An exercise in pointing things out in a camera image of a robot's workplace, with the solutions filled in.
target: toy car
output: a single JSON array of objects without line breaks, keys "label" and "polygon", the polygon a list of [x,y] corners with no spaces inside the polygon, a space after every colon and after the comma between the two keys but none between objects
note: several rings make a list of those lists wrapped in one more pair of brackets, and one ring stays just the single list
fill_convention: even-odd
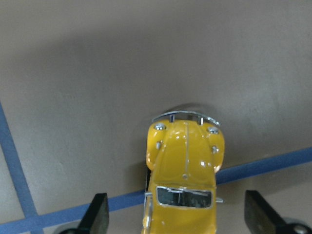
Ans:
[{"label": "toy car", "polygon": [[219,122],[192,111],[153,119],[142,234],[214,234],[216,182],[224,156]]}]

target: black object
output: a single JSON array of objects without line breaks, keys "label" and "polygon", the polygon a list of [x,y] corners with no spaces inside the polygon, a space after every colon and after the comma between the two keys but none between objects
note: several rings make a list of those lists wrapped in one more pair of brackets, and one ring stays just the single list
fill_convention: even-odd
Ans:
[{"label": "black object", "polygon": [[304,224],[286,223],[258,191],[245,193],[245,222],[252,234],[312,234]]},{"label": "black object", "polygon": [[108,223],[107,194],[96,194],[78,227],[60,234],[105,234]]}]

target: blue tape line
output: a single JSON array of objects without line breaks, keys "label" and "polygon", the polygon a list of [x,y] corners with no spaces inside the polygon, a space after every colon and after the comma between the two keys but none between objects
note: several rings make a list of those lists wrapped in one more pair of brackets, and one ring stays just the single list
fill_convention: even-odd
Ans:
[{"label": "blue tape line", "polygon": [[[308,148],[220,170],[216,174],[216,180],[218,184],[224,184],[311,161],[312,148]],[[143,201],[144,190],[112,197],[108,199],[109,210],[112,212],[128,208],[142,204]],[[89,204],[86,204],[50,214],[39,215],[37,217],[2,224],[0,225],[0,233],[18,234],[29,230],[42,229],[45,227],[79,220],[87,211],[88,206]]]},{"label": "blue tape line", "polygon": [[1,103],[0,144],[25,218],[36,216],[37,211],[31,197]]},{"label": "blue tape line", "polygon": [[[116,211],[130,206],[142,204],[144,201],[144,190],[116,196],[108,199],[109,211]],[[0,225],[0,233],[19,234],[29,230],[43,229],[67,222],[82,219],[89,204],[57,211],[49,214],[38,215],[23,220],[18,220]]]},{"label": "blue tape line", "polygon": [[216,182],[217,184],[229,183],[311,161],[312,148],[307,148],[220,170],[216,174]]}]

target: gray surface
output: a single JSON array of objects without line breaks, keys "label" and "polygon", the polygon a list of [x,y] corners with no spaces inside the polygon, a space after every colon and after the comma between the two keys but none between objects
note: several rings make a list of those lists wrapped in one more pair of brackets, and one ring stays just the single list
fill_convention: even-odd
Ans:
[{"label": "gray surface", "polygon": [[217,206],[218,233],[250,234],[244,221],[246,190],[258,190],[283,217],[312,225],[312,163],[219,185],[217,195],[225,203]]},{"label": "gray surface", "polygon": [[[244,221],[244,196],[246,190],[258,190],[283,218],[296,218],[312,224],[312,163],[219,185],[217,195],[225,203],[217,205],[218,234],[250,234]],[[107,234],[138,234],[142,228],[143,205],[110,213]],[[50,227],[45,234],[58,234],[77,222],[60,227]]]},{"label": "gray surface", "polygon": [[0,147],[0,224],[24,218]]},{"label": "gray surface", "polygon": [[0,100],[39,214],[144,184],[150,119],[221,122],[224,167],[311,147],[312,2],[7,1]]}]

